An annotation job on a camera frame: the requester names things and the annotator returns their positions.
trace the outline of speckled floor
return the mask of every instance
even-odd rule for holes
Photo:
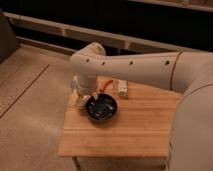
[[[74,171],[72,159],[57,154],[73,76],[69,56],[26,45],[22,51],[32,63],[49,67],[0,119],[0,171]],[[79,162],[82,171],[162,171],[165,159],[79,158]]]

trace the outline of dark bowl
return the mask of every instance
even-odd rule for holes
[[[111,119],[117,111],[117,103],[107,94],[99,94],[98,99],[91,97],[86,103],[87,116],[96,122]]]

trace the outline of wooden slat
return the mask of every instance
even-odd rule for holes
[[[173,113],[180,95],[128,83],[128,98],[118,97],[118,81],[106,90],[118,103],[116,116],[94,123],[68,105],[59,154],[62,156],[165,157]]]
[[[168,131],[63,131],[59,154],[90,157],[166,157]]]

